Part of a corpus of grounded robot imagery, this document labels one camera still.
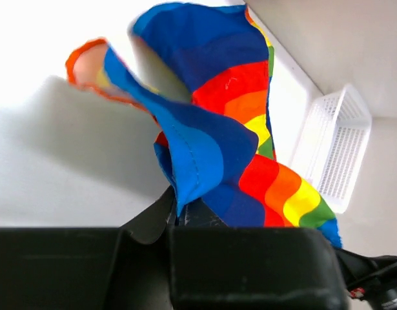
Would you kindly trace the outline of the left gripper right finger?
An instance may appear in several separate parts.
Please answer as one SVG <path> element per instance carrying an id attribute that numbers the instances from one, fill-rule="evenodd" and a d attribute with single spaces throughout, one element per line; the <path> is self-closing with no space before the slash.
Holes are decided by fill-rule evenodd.
<path id="1" fill-rule="evenodd" d="M 336 255 L 304 228 L 167 229 L 174 309 L 347 309 Z"/>

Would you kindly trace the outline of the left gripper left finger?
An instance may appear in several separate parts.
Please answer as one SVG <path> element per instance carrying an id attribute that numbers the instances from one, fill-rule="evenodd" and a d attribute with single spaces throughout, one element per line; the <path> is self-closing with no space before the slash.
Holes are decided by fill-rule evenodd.
<path id="1" fill-rule="evenodd" d="M 0 228 L 0 309 L 171 309 L 174 198 L 121 227 Z"/>

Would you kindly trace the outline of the rainbow striped shorts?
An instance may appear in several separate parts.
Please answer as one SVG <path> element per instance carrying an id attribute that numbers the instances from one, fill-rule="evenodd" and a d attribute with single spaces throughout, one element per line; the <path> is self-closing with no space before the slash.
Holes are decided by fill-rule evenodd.
<path id="1" fill-rule="evenodd" d="M 66 61 L 68 82 L 148 112 L 154 150 L 181 214 L 196 199 L 230 227 L 319 230 L 342 246 L 320 193 L 276 159 L 269 116 L 274 49 L 246 5 L 163 3 L 131 29 L 181 80 L 188 103 L 142 85 L 103 38 Z"/>

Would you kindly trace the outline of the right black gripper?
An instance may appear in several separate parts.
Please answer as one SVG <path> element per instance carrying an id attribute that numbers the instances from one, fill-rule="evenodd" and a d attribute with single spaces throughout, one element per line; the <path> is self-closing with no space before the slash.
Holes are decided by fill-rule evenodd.
<path id="1" fill-rule="evenodd" d="M 349 296 L 372 309 L 397 309 L 397 256 L 362 256 L 335 249 Z"/>

